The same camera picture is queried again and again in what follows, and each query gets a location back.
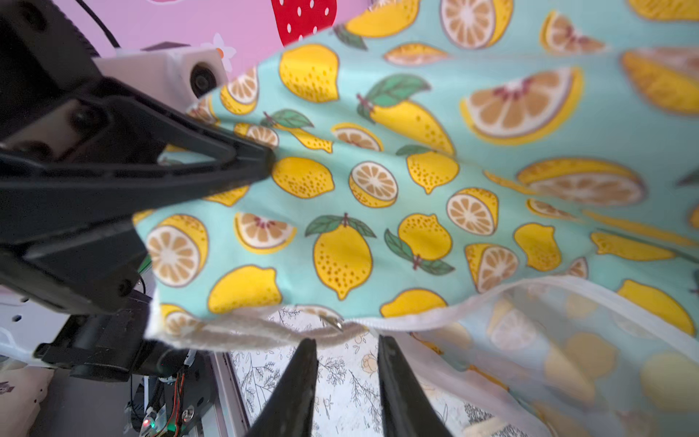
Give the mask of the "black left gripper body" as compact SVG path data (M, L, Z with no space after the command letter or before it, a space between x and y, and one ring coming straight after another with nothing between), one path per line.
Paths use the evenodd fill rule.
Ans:
M92 47L53 3L3 2L1 156L66 165L81 138L81 104L70 93L101 78L109 76L98 71ZM127 262L143 251L132 236L136 213L24 244L1 242L2 282L58 311L114 311L129 290ZM112 254L107 244L120 235L127 247Z

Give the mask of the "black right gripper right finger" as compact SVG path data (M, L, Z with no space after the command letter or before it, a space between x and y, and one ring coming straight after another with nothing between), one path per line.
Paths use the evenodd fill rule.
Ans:
M395 338L380 336L378 352L383 435L451 437Z

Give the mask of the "cream animal print pillow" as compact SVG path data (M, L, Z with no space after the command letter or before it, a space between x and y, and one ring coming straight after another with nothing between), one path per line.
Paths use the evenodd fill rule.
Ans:
M41 410L53 369L1 357L1 435L27 436Z

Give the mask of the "lemon print teal pillow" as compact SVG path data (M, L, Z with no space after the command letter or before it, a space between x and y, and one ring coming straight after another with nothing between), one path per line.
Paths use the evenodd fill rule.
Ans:
M324 319L533 436L698 433L698 5L387 1L205 94L269 178L134 216L147 336Z

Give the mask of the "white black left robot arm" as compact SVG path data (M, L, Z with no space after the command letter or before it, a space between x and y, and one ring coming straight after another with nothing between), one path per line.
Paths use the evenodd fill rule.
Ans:
M146 248L132 218L265 180L274 154L103 75L94 48L50 1L1 5L1 283L64 313L25 313L31 362L149 387L129 422L163 413L192 431L217 397L209 361L144 336L136 289Z

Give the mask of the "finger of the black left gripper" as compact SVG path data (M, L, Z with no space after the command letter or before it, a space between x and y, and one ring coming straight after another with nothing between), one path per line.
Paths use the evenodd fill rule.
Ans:
M173 175L269 175L273 152L186 116L115 80L91 80L70 93L80 104L81 138L67 164ZM193 164L158 164L168 145L197 153Z
M231 160L158 164L50 164L1 156L1 242L24 244L198 200L265 180L270 149L237 149Z

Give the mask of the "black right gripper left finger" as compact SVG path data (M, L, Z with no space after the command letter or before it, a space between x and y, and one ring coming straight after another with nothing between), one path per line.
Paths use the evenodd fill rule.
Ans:
M315 340L304 339L247 437L310 437L318 366Z

